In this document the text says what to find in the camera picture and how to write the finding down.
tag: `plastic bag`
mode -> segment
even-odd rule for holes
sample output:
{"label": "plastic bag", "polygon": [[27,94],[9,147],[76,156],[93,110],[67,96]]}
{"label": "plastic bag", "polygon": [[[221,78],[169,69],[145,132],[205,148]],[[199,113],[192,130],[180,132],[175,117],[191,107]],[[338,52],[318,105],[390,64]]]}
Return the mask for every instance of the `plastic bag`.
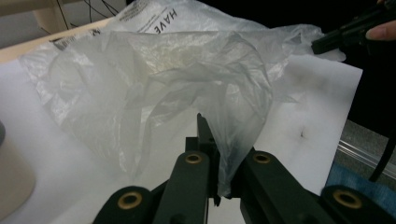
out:
{"label": "plastic bag", "polygon": [[[221,155],[219,195],[228,195],[273,96],[293,101],[282,81],[289,56],[312,54],[310,43],[322,33],[311,25],[266,29],[195,1],[134,3],[100,35],[72,38],[65,49],[40,46],[21,63],[54,120],[131,177],[142,175],[150,153],[167,153],[165,145],[201,112]],[[126,20],[131,8],[140,9]],[[158,33],[155,22],[143,22],[149,28],[142,30],[140,21],[160,22],[171,8],[179,20],[168,23],[161,35],[120,31]],[[205,25],[191,26],[197,23]],[[166,34],[193,28],[245,32]],[[321,57],[344,59],[336,50]]]}

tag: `floor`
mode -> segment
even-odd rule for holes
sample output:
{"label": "floor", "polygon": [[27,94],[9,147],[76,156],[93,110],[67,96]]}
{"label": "floor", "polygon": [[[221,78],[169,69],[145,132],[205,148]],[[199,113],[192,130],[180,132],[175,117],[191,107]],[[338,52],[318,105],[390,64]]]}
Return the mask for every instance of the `floor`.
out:
{"label": "floor", "polygon": [[[88,4],[90,2],[92,6],[91,16]],[[126,7],[125,0],[107,0],[106,3],[117,11],[121,11]],[[67,4],[65,10],[72,25],[75,27],[91,21],[99,21],[117,13],[116,10],[107,8],[104,1],[100,0],[85,0],[85,2]],[[2,33],[0,35],[0,49],[48,35],[46,31],[37,25],[32,12],[23,12],[0,18],[0,29]],[[341,140],[345,144],[340,144],[334,162],[349,168],[364,178],[368,178],[374,170],[373,164],[382,155],[388,138],[347,120]],[[352,154],[360,152],[358,154],[361,156],[353,157],[350,155],[351,152]],[[377,183],[396,191],[395,167],[396,156],[393,155],[387,167],[387,175],[382,174]]]}

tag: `finger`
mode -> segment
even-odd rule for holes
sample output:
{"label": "finger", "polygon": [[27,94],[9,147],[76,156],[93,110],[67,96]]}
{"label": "finger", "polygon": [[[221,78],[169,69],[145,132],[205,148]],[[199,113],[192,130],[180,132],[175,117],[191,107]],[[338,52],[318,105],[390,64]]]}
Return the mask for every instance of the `finger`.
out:
{"label": "finger", "polygon": [[396,21],[389,21],[378,25],[366,33],[370,40],[396,40]]}

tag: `white cylindrical object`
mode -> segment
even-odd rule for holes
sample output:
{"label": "white cylindrical object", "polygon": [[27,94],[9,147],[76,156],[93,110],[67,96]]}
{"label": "white cylindrical object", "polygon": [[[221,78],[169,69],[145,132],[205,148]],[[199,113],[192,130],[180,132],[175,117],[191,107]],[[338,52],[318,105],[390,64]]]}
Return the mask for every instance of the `white cylindrical object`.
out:
{"label": "white cylindrical object", "polygon": [[19,208],[34,187],[31,167],[7,138],[0,121],[0,220]]}

